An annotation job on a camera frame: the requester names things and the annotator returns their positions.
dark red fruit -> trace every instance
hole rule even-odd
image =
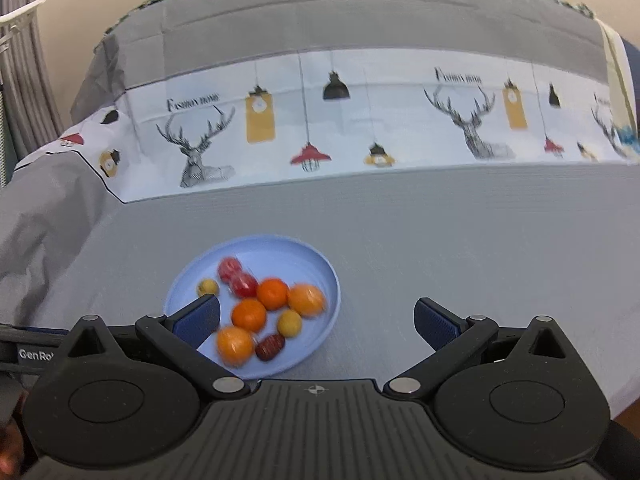
[[[229,287],[238,298],[255,298],[258,291],[258,280],[248,272],[241,270],[231,277]]]
[[[218,265],[218,275],[220,276],[220,281],[222,283],[228,283],[231,280],[231,277],[236,273],[242,270],[242,264],[237,258],[232,256],[227,256],[226,258],[222,258],[220,260],[220,264]]]
[[[255,354],[260,361],[271,361],[284,348],[284,342],[280,334],[268,335],[255,347]]]

silver screw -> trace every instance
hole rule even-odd
[[[389,382],[389,387],[399,394],[412,394],[420,389],[420,381],[412,377],[396,377]]]
[[[238,377],[220,377],[213,381],[213,387],[221,394],[234,394],[244,388],[244,381]]]

gray table surface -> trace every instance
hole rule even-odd
[[[284,234],[334,265],[342,309],[283,378],[375,378],[429,355],[413,307],[429,296],[504,326],[555,317],[617,413],[640,394],[637,166],[387,171],[198,192],[120,206],[52,286],[36,322],[160,314],[180,270],[237,236]]]

gray curtain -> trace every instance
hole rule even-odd
[[[0,14],[32,1],[0,0]],[[62,132],[44,65],[37,18],[10,41],[9,50],[0,56],[0,72],[15,151],[18,158],[23,158]]]

plate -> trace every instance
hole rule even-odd
[[[302,331],[295,338],[287,339],[285,347],[271,361],[260,361],[255,355],[243,366],[226,366],[216,350],[215,334],[198,348],[213,362],[228,368],[242,379],[261,379],[283,372],[311,355],[326,339],[335,324],[340,310],[340,283],[329,260],[312,246],[277,235],[254,235],[235,238],[216,245],[187,265],[175,279],[164,304],[168,316],[195,300],[196,287],[203,278],[213,278],[220,284],[220,326],[231,324],[231,310],[240,301],[228,286],[220,281],[218,264],[225,256],[240,260],[244,269],[258,282],[276,277],[287,285],[311,283],[322,290],[326,298],[326,310],[315,318],[303,318]],[[276,333],[276,322],[283,309],[268,312],[267,324],[257,335],[262,340]]]

